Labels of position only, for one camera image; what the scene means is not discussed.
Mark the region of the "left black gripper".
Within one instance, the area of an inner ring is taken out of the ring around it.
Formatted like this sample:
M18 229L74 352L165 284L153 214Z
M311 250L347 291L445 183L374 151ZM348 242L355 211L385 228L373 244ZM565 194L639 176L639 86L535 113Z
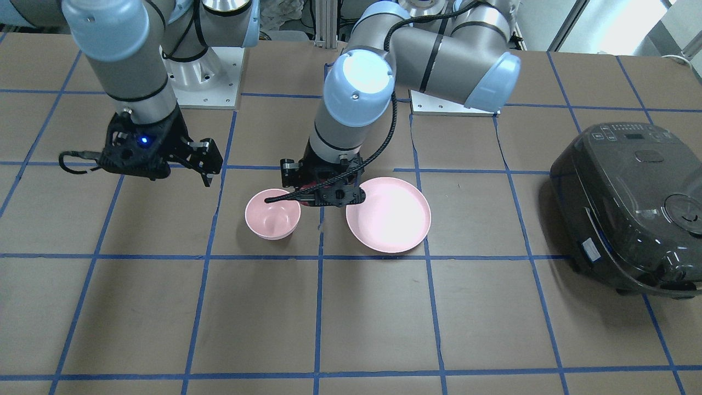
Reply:
M338 177L349 168L357 168L362 163L361 156L356 154L341 155L340 162L326 162L321 159L311 148L305 148L303 158L298 162L293 159L281 159L279 169L281 185L284 188L295 188L284 200L296 200L303 205L311 207L358 205L366 200L366 192L358 184L362 175L362 168L354 173L349 173L335 182L329 183L332 178ZM321 167L327 177L325 182L312 188L301 189L301 173L305 167Z

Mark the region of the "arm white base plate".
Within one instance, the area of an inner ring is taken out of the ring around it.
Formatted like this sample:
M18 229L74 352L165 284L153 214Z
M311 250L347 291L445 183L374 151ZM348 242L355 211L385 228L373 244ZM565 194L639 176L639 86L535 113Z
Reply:
M198 59L165 59L180 107L235 110L245 54L244 48L211 47Z
M464 117L493 117L499 116L501 110L489 112L476 108L467 108L459 103L432 97L426 93L408 89L412 115L417 116L464 116Z

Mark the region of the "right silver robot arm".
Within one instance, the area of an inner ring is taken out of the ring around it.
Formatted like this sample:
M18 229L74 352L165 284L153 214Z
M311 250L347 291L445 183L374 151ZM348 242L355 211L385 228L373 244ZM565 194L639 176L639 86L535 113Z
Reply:
M253 47L259 1L3 1L2 23L67 27L116 111L100 152L68 150L96 170L150 180L171 164L198 173L206 187L222 170L213 138L196 142L174 88L207 88L221 77L215 47Z

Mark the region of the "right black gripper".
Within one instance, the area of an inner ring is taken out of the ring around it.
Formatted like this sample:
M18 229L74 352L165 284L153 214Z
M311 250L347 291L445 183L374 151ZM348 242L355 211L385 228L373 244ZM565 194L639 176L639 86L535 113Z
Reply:
M145 125L134 123L126 111L113 115L98 157L99 167L111 173L157 179L168 177L171 162L199 173L204 187L209 188L224 160L213 138L193 142L178 105L165 119Z

